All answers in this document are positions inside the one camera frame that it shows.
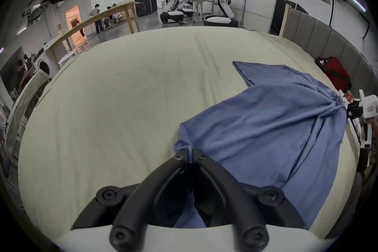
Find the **gray padded wall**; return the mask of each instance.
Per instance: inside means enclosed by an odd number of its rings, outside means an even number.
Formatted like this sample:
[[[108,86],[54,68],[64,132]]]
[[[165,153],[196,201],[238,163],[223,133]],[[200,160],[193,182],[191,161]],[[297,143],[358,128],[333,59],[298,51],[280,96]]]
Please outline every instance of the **gray padded wall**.
[[[378,79],[361,53],[342,35],[323,22],[295,9],[289,9],[283,37],[293,41],[313,58],[337,57],[352,81],[356,98],[362,89],[365,95],[378,95]]]

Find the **mattress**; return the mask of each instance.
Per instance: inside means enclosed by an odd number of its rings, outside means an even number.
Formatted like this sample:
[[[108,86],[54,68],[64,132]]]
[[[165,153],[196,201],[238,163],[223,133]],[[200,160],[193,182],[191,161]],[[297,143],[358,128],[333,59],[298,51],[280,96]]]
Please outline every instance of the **mattress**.
[[[181,122],[247,88],[233,61],[285,64],[334,89],[293,42],[238,28],[145,31],[72,58],[46,86],[21,142],[19,188],[35,226],[58,239],[100,188],[139,183],[173,156]],[[321,238],[345,205],[357,160],[346,129],[333,186],[310,228]]]

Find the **wooden board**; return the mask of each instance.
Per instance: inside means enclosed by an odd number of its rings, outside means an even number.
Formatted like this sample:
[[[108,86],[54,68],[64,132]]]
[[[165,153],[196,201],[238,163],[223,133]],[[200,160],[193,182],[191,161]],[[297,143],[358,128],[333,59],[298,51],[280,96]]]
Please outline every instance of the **wooden board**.
[[[79,23],[73,29],[69,30],[63,36],[61,36],[59,39],[57,39],[52,45],[50,45],[49,48],[53,48],[58,43],[61,43],[64,40],[68,39],[68,37],[73,35],[75,32],[78,32],[82,28],[87,27],[88,25],[91,25],[92,23],[101,20],[102,18],[106,18],[106,17],[108,17],[108,16],[110,16],[114,13],[118,13],[118,12],[121,12],[121,11],[124,11],[124,10],[127,10],[127,9],[132,9],[135,4],[139,4],[139,2],[131,1],[131,2],[128,2],[128,3],[125,3],[125,4],[121,4],[121,5],[112,7],[111,9],[107,9],[107,10],[93,16],[92,18],[89,18],[89,19],[83,21],[82,23]]]

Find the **blue cloth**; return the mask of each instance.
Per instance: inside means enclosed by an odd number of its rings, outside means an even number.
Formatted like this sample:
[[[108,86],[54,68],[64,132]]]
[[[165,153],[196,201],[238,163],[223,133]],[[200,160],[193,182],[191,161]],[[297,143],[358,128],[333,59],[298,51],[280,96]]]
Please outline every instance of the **blue cloth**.
[[[200,148],[239,182],[281,188],[310,227],[336,175],[343,101],[286,65],[234,66],[250,87],[180,124],[174,150]],[[192,201],[176,227],[204,227]]]

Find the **washing machine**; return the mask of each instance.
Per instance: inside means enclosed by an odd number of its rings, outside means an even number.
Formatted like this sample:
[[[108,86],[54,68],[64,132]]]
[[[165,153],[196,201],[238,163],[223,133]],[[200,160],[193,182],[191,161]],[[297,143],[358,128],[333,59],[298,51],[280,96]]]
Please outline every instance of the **washing machine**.
[[[36,59],[34,66],[36,70],[43,70],[51,78],[54,78],[59,71],[56,64],[50,61],[45,52]]]

